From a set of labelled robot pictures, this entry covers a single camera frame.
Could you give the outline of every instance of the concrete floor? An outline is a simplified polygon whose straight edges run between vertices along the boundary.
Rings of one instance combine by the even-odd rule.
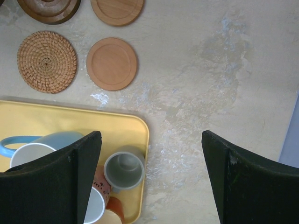
[[[78,73],[56,95],[31,89],[16,63],[33,32],[53,30],[78,54]],[[86,71],[90,47],[105,37],[129,42],[139,58],[133,83],[97,87]],[[89,0],[72,19],[44,25],[5,0],[0,7],[0,96],[125,111],[144,117],[150,148],[137,224],[216,224],[216,206],[201,133],[210,129],[259,155],[278,160],[299,84],[296,0],[147,0],[133,24],[101,22]]]

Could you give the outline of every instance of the coaster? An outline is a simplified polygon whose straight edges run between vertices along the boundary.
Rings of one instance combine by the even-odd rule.
[[[50,31],[28,36],[20,45],[17,62],[24,81],[45,93],[66,89],[77,71],[77,57],[71,44]]]
[[[125,26],[140,14],[144,0],[91,0],[93,11],[104,23]]]
[[[87,55],[87,72],[99,87],[120,90],[134,79],[137,57],[132,47],[117,38],[95,43]]]
[[[68,21],[78,10],[81,0],[18,0],[33,19],[46,24]]]

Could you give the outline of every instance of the cup rim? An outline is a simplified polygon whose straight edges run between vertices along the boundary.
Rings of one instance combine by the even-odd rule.
[[[102,202],[103,202],[103,210],[101,211],[101,214],[100,214],[96,219],[94,219],[93,221],[90,221],[90,222],[85,222],[85,221],[84,221],[84,224],[92,224],[92,223],[95,223],[96,221],[98,221],[98,220],[103,216],[104,211],[105,211],[105,209],[106,209],[106,204],[105,204],[105,200],[104,200],[103,195],[102,195],[102,194],[101,194],[95,187],[92,187],[91,190],[93,190],[93,189],[99,194],[99,196],[100,196],[101,199],[102,199]]]
[[[109,177],[107,176],[106,168],[107,168],[108,163],[111,161],[111,159],[112,159],[113,157],[115,157],[115,156],[117,156],[117,155],[120,155],[120,154],[127,154],[127,155],[132,155],[132,156],[134,156],[134,157],[138,160],[138,162],[139,162],[139,164],[140,164],[140,166],[141,166],[142,175],[140,176],[140,178],[139,178],[139,180],[136,182],[136,184],[134,184],[134,185],[132,185],[132,186],[130,186],[130,187],[120,187],[120,186],[117,186],[117,185],[113,184],[113,183],[110,181]],[[104,164],[104,176],[105,176],[107,182],[108,182],[111,186],[113,186],[114,188],[117,188],[117,189],[119,189],[119,190],[130,190],[130,189],[133,189],[133,188],[137,187],[137,186],[142,182],[142,180],[144,179],[144,175],[145,175],[145,169],[144,169],[144,165],[143,165],[143,163],[141,162],[140,158],[139,158],[137,155],[135,155],[134,153],[131,153],[131,152],[121,151],[121,152],[113,153],[111,156],[109,156],[109,157],[107,158],[107,160],[106,160],[106,162],[105,162],[105,164]]]
[[[54,149],[53,147],[51,147],[51,146],[48,146],[48,145],[46,145],[46,144],[43,144],[43,143],[38,143],[38,142],[31,142],[31,143],[27,143],[27,144],[25,144],[25,145],[23,145],[23,146],[21,146],[21,147],[19,147],[15,152],[14,152],[14,154],[13,154],[13,156],[11,157],[11,159],[10,159],[10,162],[9,162],[9,168],[12,168],[12,161],[13,161],[13,159],[14,159],[14,157],[15,157],[15,155],[17,154],[17,152],[19,152],[19,151],[21,151],[24,147],[27,147],[27,146],[32,146],[32,145],[39,145],[39,146],[45,146],[45,147],[47,147],[47,148],[49,148],[49,149],[51,149],[51,150],[53,150],[53,152],[55,152],[56,151],[56,149]]]

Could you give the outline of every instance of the mug handle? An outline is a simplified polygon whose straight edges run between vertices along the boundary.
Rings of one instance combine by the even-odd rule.
[[[30,143],[39,139],[40,136],[14,136],[3,139],[0,141],[0,154],[6,157],[12,157],[16,149],[11,149],[5,147],[6,145],[16,144],[16,143]]]

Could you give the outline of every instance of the light blue mug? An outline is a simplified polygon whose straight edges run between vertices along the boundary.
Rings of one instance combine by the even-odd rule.
[[[0,141],[0,154],[11,157],[10,168],[36,160],[56,150],[64,148],[83,135],[78,132],[57,132],[46,136],[14,136]],[[6,145],[27,143],[17,150],[7,148]]]

